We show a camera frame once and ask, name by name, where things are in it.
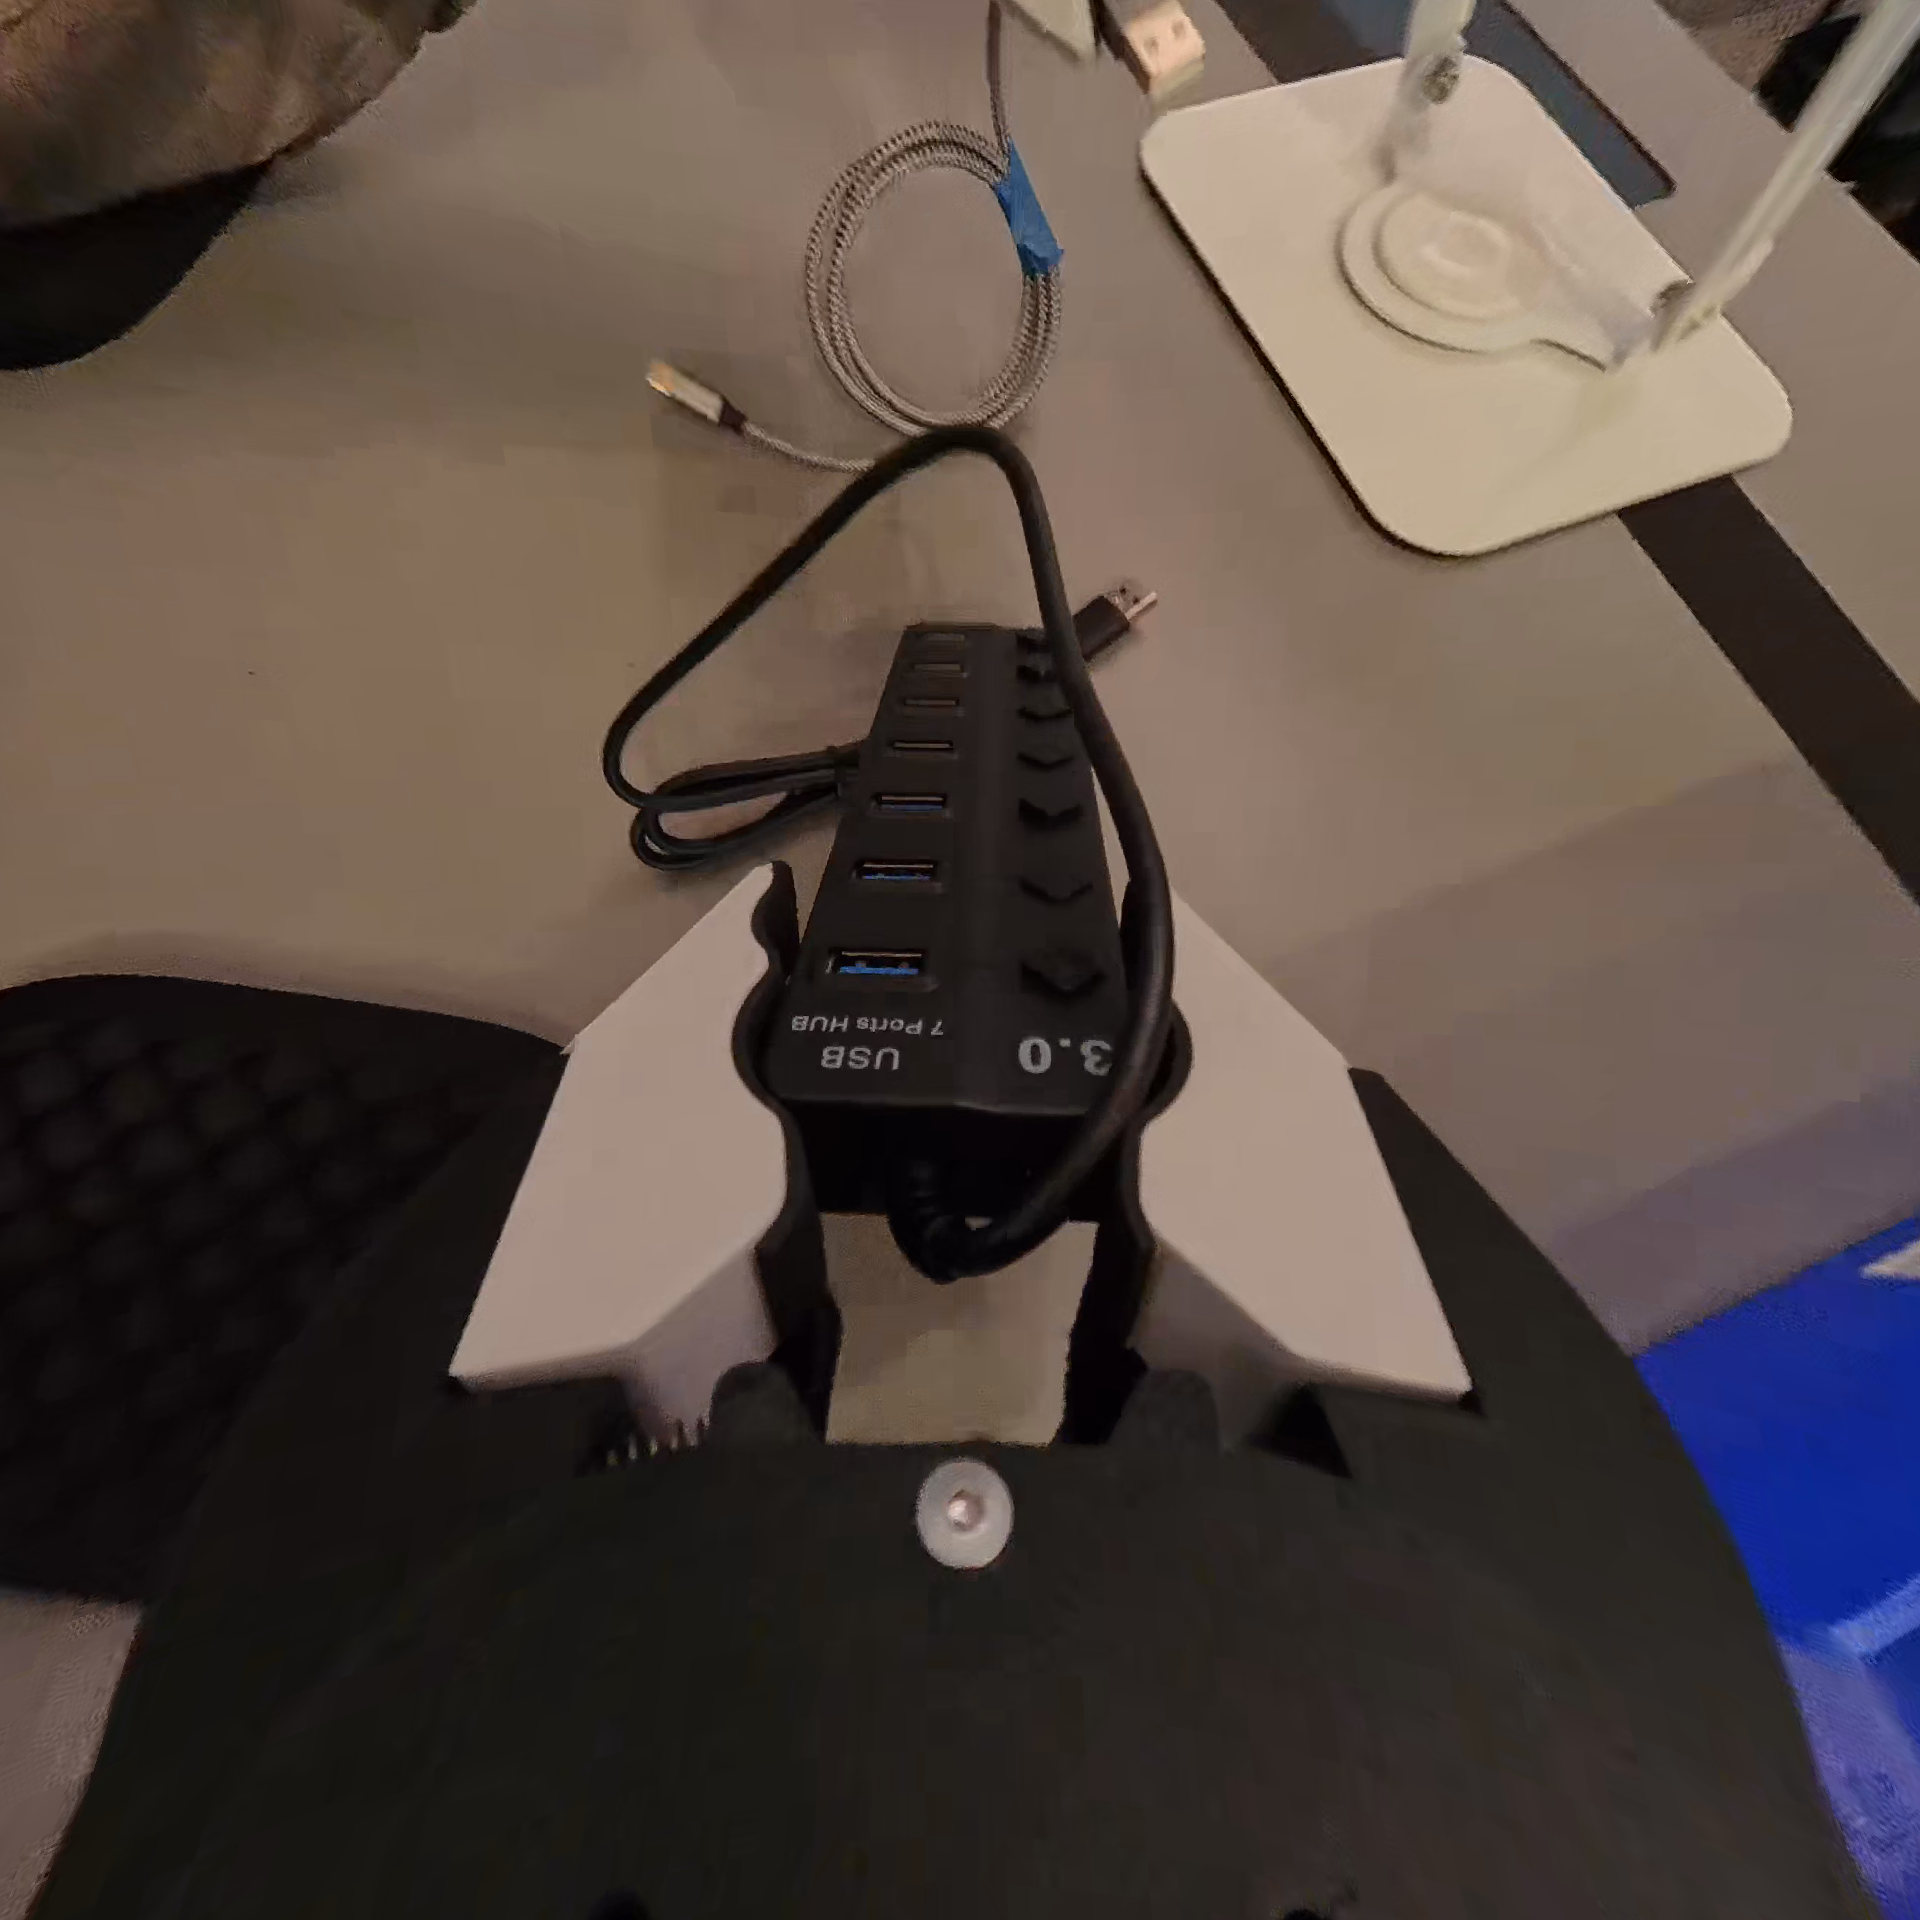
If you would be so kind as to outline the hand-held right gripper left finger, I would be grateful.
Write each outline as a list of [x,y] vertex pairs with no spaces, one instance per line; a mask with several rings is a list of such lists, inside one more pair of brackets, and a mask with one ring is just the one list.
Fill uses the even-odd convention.
[[706,1415],[775,1361],[829,1395],[824,1221],[761,1081],[800,951],[791,871],[752,871],[568,1045],[452,1380],[613,1380],[635,1415]]

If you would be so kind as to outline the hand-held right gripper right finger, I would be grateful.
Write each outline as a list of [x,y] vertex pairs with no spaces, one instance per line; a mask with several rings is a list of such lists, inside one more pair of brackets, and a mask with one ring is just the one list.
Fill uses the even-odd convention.
[[1218,1415],[1307,1384],[1418,1401],[1473,1391],[1340,1049],[1185,900],[1175,1027],[1123,1140],[1081,1299],[1081,1411],[1148,1372],[1200,1376]]

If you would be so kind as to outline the black usb hub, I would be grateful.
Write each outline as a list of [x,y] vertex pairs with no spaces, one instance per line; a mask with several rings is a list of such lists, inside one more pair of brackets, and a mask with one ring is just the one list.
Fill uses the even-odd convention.
[[1138,913],[1042,632],[904,632],[756,1035],[789,1192],[1012,1212],[1107,1095]]

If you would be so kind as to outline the blue plastic bin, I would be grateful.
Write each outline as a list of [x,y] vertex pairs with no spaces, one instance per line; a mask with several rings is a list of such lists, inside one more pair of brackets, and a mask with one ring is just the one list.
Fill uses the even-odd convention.
[[1736,1537],[1868,1890],[1917,1915],[1916,1218],[1636,1365]]

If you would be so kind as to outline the white stand base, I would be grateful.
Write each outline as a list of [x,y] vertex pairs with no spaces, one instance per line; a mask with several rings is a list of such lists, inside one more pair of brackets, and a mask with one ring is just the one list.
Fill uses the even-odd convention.
[[1473,4],[1399,60],[1163,115],[1140,169],[1389,537],[1476,557],[1777,457],[1780,380],[1723,316],[1916,45],[1875,4],[1778,167],[1685,274]]

